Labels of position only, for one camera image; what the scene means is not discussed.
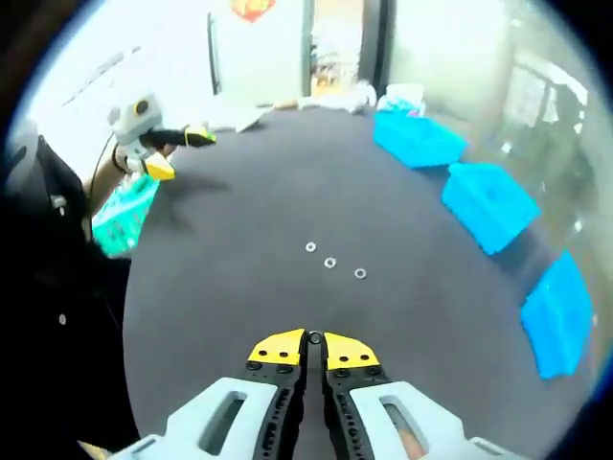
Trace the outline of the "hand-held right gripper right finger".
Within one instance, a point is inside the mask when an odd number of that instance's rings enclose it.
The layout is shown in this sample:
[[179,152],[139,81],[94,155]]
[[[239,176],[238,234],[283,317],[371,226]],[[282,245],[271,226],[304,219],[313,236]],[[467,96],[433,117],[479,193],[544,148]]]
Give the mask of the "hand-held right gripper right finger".
[[338,459],[515,459],[404,380],[390,379],[375,352],[336,333],[321,339],[325,421]]

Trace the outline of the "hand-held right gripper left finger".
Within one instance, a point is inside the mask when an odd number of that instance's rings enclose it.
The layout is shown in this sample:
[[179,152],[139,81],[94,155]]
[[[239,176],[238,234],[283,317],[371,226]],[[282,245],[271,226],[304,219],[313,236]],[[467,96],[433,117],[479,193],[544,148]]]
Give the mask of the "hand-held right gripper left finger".
[[307,331],[275,333],[233,377],[215,381],[113,459],[290,459],[304,416]]

